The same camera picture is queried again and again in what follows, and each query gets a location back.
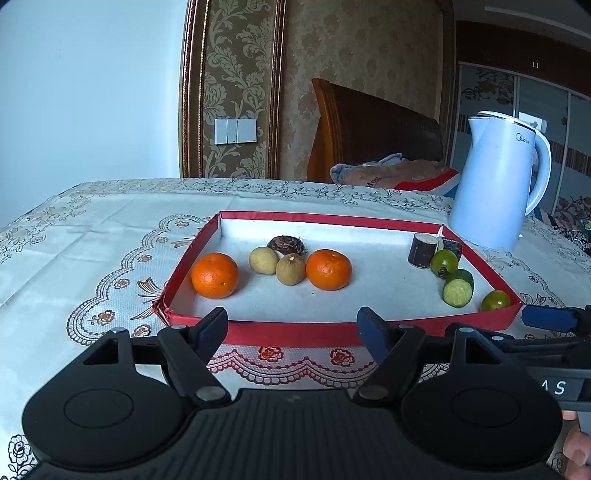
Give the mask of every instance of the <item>white wall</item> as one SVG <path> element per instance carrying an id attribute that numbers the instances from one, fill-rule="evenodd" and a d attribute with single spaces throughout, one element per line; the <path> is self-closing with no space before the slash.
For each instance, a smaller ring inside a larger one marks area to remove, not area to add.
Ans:
<path id="1" fill-rule="evenodd" d="M 9 0 L 0 8 L 0 228 L 84 181 L 179 176 L 186 5 Z"/>

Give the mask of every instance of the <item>cloth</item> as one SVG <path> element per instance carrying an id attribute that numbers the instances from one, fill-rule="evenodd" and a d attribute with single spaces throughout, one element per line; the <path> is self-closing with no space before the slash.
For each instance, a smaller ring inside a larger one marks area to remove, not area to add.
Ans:
<path id="1" fill-rule="evenodd" d="M 451 199 L 344 185 L 240 179 L 106 181 L 54 196 L 0 229 L 0 478 L 35 465 L 21 430 L 27 400 L 115 326 L 163 327 L 151 302 L 182 253 L 220 210 L 263 210 L 446 223 Z M 591 258 L 533 216 L 513 254 L 474 247 L 527 303 L 582 307 Z M 516 337 L 558 335 L 526 328 Z M 239 388 L 355 388 L 374 367 L 364 348 L 223 345 L 209 369 Z M 162 380 L 160 369 L 138 367 Z M 423 378 L 441 374 L 430 365 Z M 563 461 L 556 453 L 555 464 Z"/>
<path id="2" fill-rule="evenodd" d="M 453 197 L 460 174 L 443 162 L 408 160 L 397 153 L 361 166 L 336 164 L 330 178 L 337 185 L 427 192 Z"/>
<path id="3" fill-rule="evenodd" d="M 534 209 L 533 214 L 538 220 L 552 227 L 591 257 L 591 220 L 582 220 L 579 228 L 577 228 L 560 218 L 550 215 L 539 206 Z"/>

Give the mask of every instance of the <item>finger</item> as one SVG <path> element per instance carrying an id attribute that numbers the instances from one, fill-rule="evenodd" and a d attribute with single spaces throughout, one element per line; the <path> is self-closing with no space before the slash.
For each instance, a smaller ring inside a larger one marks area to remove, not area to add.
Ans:
<path id="1" fill-rule="evenodd" d="M 578 425 L 573 425 L 564 441 L 563 452 L 579 466 L 583 466 L 591 455 L 591 437 L 582 433 Z"/>
<path id="2" fill-rule="evenodd" d="M 578 466 L 574 462 L 569 462 L 564 473 L 566 480 L 589 480 L 591 479 L 591 467 Z"/>
<path id="3" fill-rule="evenodd" d="M 577 413 L 572 410 L 563 410 L 562 411 L 562 419 L 563 420 L 575 420 L 577 418 Z"/>

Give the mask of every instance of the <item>electric kettle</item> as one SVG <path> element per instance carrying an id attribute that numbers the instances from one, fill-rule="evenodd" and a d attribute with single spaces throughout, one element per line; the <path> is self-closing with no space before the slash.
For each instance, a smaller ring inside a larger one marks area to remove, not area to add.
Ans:
<path id="1" fill-rule="evenodd" d="M 448 225 L 480 247 L 511 251 L 524 216 L 538 205 L 548 187 L 550 144 L 539 131 L 511 115 L 479 112 L 468 122 L 472 145 Z M 534 149 L 539 167 L 530 192 Z"/>

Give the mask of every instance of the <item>wallpaper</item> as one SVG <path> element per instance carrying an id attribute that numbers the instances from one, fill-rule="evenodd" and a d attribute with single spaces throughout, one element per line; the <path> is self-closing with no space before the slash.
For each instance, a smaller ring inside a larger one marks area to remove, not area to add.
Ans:
<path id="1" fill-rule="evenodd" d="M 272 10 L 264 0 L 211 2 L 203 96 L 205 177 L 265 178 Z M 258 142 L 215 145 L 216 118 L 256 118 Z"/>
<path id="2" fill-rule="evenodd" d="M 433 117 L 440 79 L 435 0 L 290 0 L 281 94 L 280 176 L 306 178 L 319 77 Z"/>

